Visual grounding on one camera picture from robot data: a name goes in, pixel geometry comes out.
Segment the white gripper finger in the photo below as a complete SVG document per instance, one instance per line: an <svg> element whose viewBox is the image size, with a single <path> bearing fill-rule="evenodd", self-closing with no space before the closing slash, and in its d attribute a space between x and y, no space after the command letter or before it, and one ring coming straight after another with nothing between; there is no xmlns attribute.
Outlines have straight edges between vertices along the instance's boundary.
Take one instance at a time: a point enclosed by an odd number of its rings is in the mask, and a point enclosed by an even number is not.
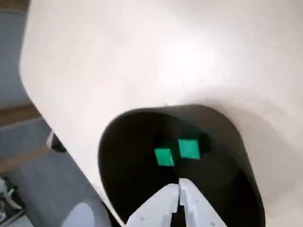
<svg viewBox="0 0 303 227"><path fill-rule="evenodd" d="M128 219L128 227L170 227L178 210L178 185L170 183L143 203Z"/></svg>
<svg viewBox="0 0 303 227"><path fill-rule="evenodd" d="M226 227L210 202L186 179L179 179L179 203L184 207L187 227Z"/></svg>

